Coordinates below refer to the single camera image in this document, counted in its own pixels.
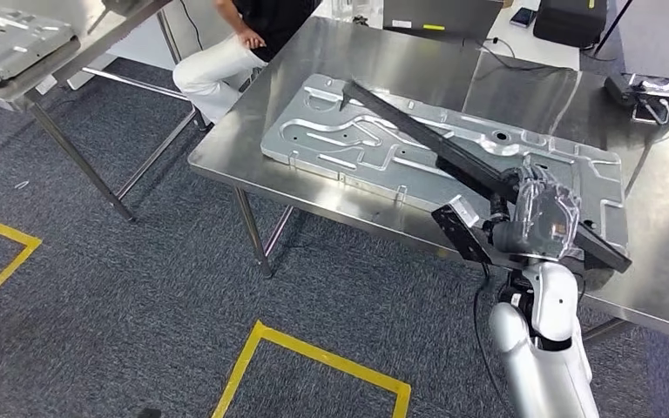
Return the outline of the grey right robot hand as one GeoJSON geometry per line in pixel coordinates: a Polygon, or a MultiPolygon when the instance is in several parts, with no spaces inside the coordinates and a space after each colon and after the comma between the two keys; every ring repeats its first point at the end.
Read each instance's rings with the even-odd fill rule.
{"type": "Polygon", "coordinates": [[[559,261],[570,251],[578,229],[581,198],[548,170],[522,165],[500,173],[517,194],[514,212],[498,194],[490,198],[491,216],[483,224],[501,253],[559,261]]]}

